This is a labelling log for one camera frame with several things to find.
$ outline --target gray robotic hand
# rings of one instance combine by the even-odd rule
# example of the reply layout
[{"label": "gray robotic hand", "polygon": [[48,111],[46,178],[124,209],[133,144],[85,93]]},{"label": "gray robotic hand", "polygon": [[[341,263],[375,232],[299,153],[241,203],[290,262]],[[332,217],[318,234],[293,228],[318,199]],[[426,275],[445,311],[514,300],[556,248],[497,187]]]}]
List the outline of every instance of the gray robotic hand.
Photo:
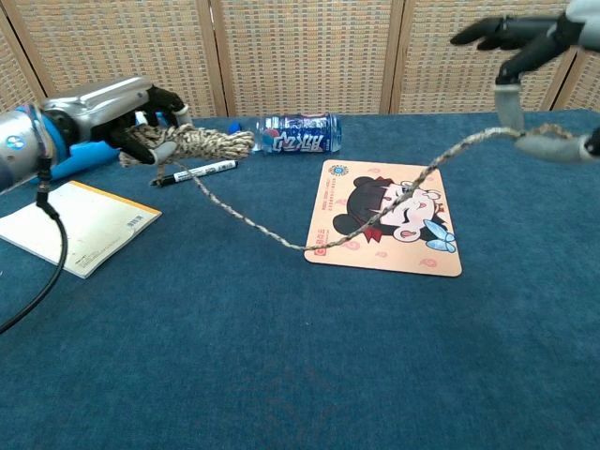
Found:
[{"label": "gray robotic hand", "polygon": [[175,143],[149,149],[128,133],[139,114],[156,126],[159,113],[169,125],[190,122],[188,106],[175,93],[144,77],[126,77],[87,84],[39,106],[23,105],[0,115],[0,193],[36,174],[47,181],[51,167],[69,158],[77,143],[105,142],[143,164],[159,164]]},{"label": "gray robotic hand", "polygon": [[[573,0],[557,17],[489,17],[454,35],[453,45],[480,41],[483,52],[496,49],[518,52],[500,67],[495,82],[496,113],[503,127],[525,130],[520,104],[523,74],[532,72],[569,48],[600,53],[600,1]],[[590,162],[600,158],[600,128],[572,139],[524,135],[519,150],[536,158],[559,162]]]}]

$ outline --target blue butterfly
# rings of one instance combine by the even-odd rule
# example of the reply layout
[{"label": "blue butterfly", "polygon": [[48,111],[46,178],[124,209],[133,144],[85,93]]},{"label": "blue butterfly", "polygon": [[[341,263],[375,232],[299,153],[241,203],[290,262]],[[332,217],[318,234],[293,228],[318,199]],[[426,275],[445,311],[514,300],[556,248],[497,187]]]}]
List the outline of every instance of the blue butterfly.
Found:
[{"label": "blue butterfly", "polygon": [[424,220],[425,225],[429,228],[429,230],[436,235],[437,239],[433,241],[428,241],[427,246],[429,248],[433,248],[434,250],[439,251],[447,251],[449,253],[454,253],[457,251],[457,248],[450,244],[455,241],[455,237],[453,234],[445,230],[443,227],[438,225],[431,220]]}]

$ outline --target cartoon character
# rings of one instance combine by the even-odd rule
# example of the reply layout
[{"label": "cartoon character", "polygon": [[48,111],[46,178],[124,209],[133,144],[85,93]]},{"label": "cartoon character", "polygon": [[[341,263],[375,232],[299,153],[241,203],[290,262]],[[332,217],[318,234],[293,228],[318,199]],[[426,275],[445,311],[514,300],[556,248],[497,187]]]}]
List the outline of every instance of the cartoon character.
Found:
[{"label": "cartoon character", "polygon": [[[396,184],[390,178],[373,179],[361,176],[354,180],[354,191],[346,202],[348,214],[334,217],[334,228],[338,233],[349,234],[363,226],[370,218],[389,206],[396,197],[403,195],[411,182]],[[381,217],[373,226],[365,230],[367,242],[371,239],[380,242],[382,236],[394,236],[404,243],[419,239],[429,248],[454,252],[450,244],[454,235],[447,231],[443,206],[438,201],[442,195],[435,190],[417,188],[412,196],[392,211]]]}]

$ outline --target white notebook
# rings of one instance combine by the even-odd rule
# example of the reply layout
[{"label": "white notebook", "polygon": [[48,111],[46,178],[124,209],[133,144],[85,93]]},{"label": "white notebook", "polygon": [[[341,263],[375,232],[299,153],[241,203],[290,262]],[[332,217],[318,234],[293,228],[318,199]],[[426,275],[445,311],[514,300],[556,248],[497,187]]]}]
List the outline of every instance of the white notebook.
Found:
[{"label": "white notebook", "polygon": [[[143,204],[70,181],[50,192],[68,238],[65,269],[88,278],[162,213]],[[0,218],[0,238],[50,263],[61,251],[56,223],[35,202]]]}]

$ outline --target rope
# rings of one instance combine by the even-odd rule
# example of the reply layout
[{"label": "rope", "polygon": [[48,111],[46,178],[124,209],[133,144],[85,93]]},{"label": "rope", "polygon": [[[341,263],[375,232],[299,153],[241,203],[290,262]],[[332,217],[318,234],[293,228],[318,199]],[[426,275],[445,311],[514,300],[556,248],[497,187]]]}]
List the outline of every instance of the rope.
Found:
[{"label": "rope", "polygon": [[[459,155],[460,153],[465,151],[468,147],[470,147],[476,143],[480,143],[482,141],[486,141],[488,139],[497,138],[497,137],[509,137],[509,138],[513,138],[516,140],[518,138],[523,137],[525,134],[554,133],[564,139],[570,139],[573,137],[573,135],[571,133],[564,131],[560,126],[553,125],[553,124],[544,124],[543,126],[532,129],[531,131],[528,131],[527,133],[525,133],[523,131],[517,131],[517,130],[509,128],[509,127],[492,127],[492,128],[484,129],[483,131],[480,131],[478,133],[475,133],[475,134],[472,134],[471,136],[466,137],[462,141],[460,141],[460,142],[456,143],[455,145],[453,145],[452,147],[450,147],[448,150],[443,152],[438,157],[435,157],[427,165],[427,167],[423,171],[421,171],[419,176],[412,182],[411,187],[409,187],[408,190],[406,190],[403,195],[396,197],[396,199],[389,206],[384,208],[380,213],[373,216],[368,222],[366,222],[363,226],[361,226],[354,232],[351,232],[350,234],[346,234],[336,241],[331,241],[331,242],[328,242],[325,244],[321,244],[321,245],[317,245],[317,246],[299,246],[296,244],[291,244],[290,242],[288,242],[286,239],[284,239],[277,233],[271,232],[269,229],[267,229],[263,225],[257,224],[250,218],[237,212],[235,209],[233,209],[231,206],[229,206],[225,202],[221,201],[215,194],[213,194],[204,185],[204,183],[200,180],[200,178],[198,176],[194,175],[190,171],[190,168],[188,168],[186,165],[182,164],[180,161],[177,160],[177,159],[181,158],[180,155],[185,155],[183,158],[208,158],[206,155],[210,155],[211,156],[210,158],[244,158],[248,154],[249,148],[252,147],[253,142],[254,142],[252,133],[249,133],[250,135],[252,135],[251,142],[250,142],[249,136],[246,136],[246,135],[244,135],[244,133],[240,133],[240,132],[235,133],[233,135],[226,135],[223,133],[219,133],[218,131],[214,131],[214,130],[209,131],[209,130],[205,130],[203,128],[194,128],[194,127],[188,127],[188,126],[181,126],[179,129],[172,129],[172,128],[169,128],[168,131],[165,131],[165,130],[159,131],[158,129],[155,129],[155,128],[152,128],[149,126],[141,126],[141,127],[136,127],[134,130],[132,130],[133,131],[132,134],[134,135],[134,137],[136,137],[138,140],[140,140],[141,143],[151,146],[151,148],[161,145],[162,143],[164,143],[164,140],[173,140],[176,143],[178,143],[178,149],[175,150],[175,152],[173,153],[173,156],[170,157],[167,160],[168,162],[166,161],[165,164],[172,163],[172,164],[177,165],[184,171],[186,171],[192,177],[192,179],[194,180],[196,185],[198,185],[198,187],[200,188],[202,193],[206,197],[208,197],[208,199],[212,203],[216,204],[217,206],[220,206],[221,208],[223,208],[225,211],[227,211],[229,214],[231,214],[235,218],[242,220],[248,226],[255,228],[258,231],[260,231],[261,233],[275,239],[277,242],[279,242],[282,246],[284,246],[286,248],[291,248],[293,250],[302,250],[302,251],[306,251],[306,250],[312,251],[312,250],[316,250],[316,249],[320,249],[320,248],[337,247],[337,246],[341,246],[344,243],[354,239],[354,237],[363,233],[366,229],[368,229],[369,227],[374,225],[376,222],[378,222],[381,217],[385,216],[387,213],[389,213],[390,211],[395,209],[399,204],[401,204],[401,203],[405,202],[407,199],[409,199],[413,195],[414,191],[426,180],[426,178],[431,173],[438,170],[442,164],[444,164],[448,160],[456,157],[457,155]],[[234,148],[233,147],[232,148],[221,147],[223,145],[230,145],[230,144],[237,145],[237,146]],[[243,145],[247,146],[247,150],[242,150]],[[123,163],[123,161],[129,161],[130,159],[132,159],[132,158],[125,156],[125,157],[122,157],[121,160]],[[160,167],[159,167],[159,176],[162,176]]]}]

